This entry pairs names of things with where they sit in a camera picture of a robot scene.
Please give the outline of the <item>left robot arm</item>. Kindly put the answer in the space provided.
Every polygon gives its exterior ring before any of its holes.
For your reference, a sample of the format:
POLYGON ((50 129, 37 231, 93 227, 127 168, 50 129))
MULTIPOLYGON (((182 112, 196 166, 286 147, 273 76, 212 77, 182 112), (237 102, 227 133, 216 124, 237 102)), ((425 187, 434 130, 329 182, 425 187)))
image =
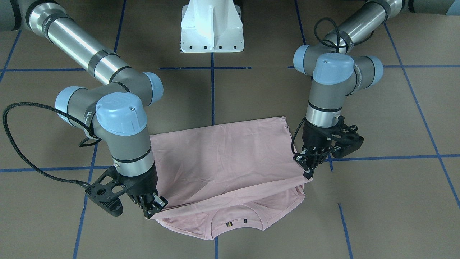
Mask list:
POLYGON ((411 13, 459 15, 458 0, 366 0, 341 25, 319 37, 317 45, 300 46, 294 54, 294 68, 312 77, 303 127, 303 146, 294 151, 294 161, 312 179, 319 164, 332 154, 343 158, 360 149, 363 137, 356 125, 346 125, 341 111, 347 96, 377 84, 383 76, 382 62, 375 56, 349 56, 349 52, 373 36, 378 26, 403 11, 411 13))

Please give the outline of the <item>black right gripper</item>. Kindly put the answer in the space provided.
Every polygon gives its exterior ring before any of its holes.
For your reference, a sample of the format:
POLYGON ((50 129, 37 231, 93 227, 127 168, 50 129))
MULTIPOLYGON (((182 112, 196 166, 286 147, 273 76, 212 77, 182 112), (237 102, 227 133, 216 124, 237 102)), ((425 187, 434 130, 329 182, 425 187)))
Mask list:
POLYGON ((142 175, 122 177, 122 185, 127 187, 128 196, 143 210, 144 217, 150 219, 151 213, 159 213, 168 204, 167 199, 158 195, 156 184, 158 182, 156 165, 142 175))

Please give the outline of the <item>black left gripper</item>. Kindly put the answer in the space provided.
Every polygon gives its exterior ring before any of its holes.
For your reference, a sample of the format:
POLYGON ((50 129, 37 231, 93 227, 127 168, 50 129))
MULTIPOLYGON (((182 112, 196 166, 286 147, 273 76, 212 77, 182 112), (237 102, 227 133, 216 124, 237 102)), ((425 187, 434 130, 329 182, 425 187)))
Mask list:
POLYGON ((339 144, 332 146, 332 134, 338 134, 342 127, 342 119, 332 127, 319 127, 313 125, 308 120, 303 119, 303 146, 301 151, 297 151, 293 146, 294 161, 304 169, 304 177, 312 179, 315 169, 327 158, 329 147, 333 151, 340 149, 339 144))

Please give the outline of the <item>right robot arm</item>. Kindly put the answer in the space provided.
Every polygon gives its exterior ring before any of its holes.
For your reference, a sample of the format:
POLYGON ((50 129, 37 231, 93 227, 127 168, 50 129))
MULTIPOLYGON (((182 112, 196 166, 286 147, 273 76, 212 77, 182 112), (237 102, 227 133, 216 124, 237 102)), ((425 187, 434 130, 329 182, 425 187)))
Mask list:
POLYGON ((163 95, 159 77, 137 72, 115 51, 84 31, 54 0, 2 0, 1 31, 20 29, 52 42, 102 86, 92 90, 67 87, 56 97, 54 108, 35 102, 18 102, 5 108, 2 123, 17 154, 41 175, 79 185, 91 201, 112 216, 122 214, 123 194, 143 210, 146 219, 159 213, 168 202, 156 188, 158 177, 144 110, 163 95), (10 133, 7 115, 19 106, 51 110, 83 130, 86 139, 79 146, 89 146, 89 140, 93 144, 106 142, 113 165, 92 184, 43 172, 22 154, 10 133))

